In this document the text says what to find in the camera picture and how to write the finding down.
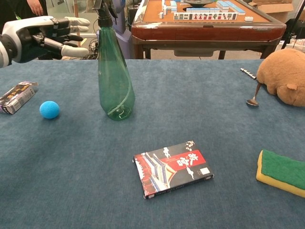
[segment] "plush toy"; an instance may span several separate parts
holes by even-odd
[[[257,71],[257,81],[267,85],[270,94],[284,103],[305,106],[305,54],[294,49],[282,49],[263,60]]]

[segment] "small box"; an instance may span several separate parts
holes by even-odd
[[[177,3],[175,1],[170,1],[171,6],[177,6]]]
[[[253,21],[253,17],[245,17],[244,21]]]
[[[16,113],[37,91],[38,83],[20,82],[0,97],[0,113]]]
[[[194,141],[134,155],[144,198],[152,198],[214,177]]]

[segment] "red book cover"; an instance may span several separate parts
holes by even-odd
[[[137,154],[136,164],[144,198],[214,177],[194,141]]]

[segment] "yellow sponge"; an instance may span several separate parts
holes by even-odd
[[[262,150],[256,179],[305,198],[305,162]]]

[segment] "cardboard box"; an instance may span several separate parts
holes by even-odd
[[[23,81],[0,97],[0,113],[13,115],[27,101],[29,101],[37,91],[38,83]]]
[[[254,0],[250,2],[249,5],[253,6],[260,11],[270,15],[271,17],[279,20],[282,23],[287,22],[287,15],[289,12],[294,10],[294,7],[291,3],[284,4],[275,4],[276,0],[264,1],[264,0]]]
[[[288,4],[288,3],[292,3],[292,0],[252,0],[252,2],[260,6],[260,5]]]
[[[305,10],[302,11],[302,13],[299,17],[299,21],[305,21]]]

